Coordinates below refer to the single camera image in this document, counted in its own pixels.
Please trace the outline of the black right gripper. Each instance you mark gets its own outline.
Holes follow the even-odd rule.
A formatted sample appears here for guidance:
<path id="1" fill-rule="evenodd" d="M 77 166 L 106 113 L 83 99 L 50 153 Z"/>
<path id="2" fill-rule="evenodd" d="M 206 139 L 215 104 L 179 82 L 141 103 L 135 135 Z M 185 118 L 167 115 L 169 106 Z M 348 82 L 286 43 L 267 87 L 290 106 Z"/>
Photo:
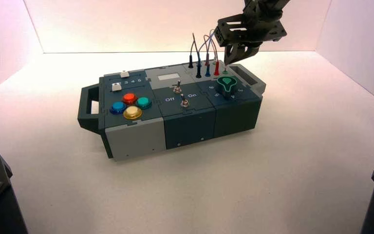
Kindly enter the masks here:
<path id="1" fill-rule="evenodd" d="M 287 32 L 279 20 L 265 22 L 256 17 L 237 14 L 218 20 L 215 28 L 215 38 L 224 51 L 224 64 L 252 57 L 259 52 L 260 45 L 232 45 L 253 44 L 265 41 L 279 41 L 287 36 Z"/>

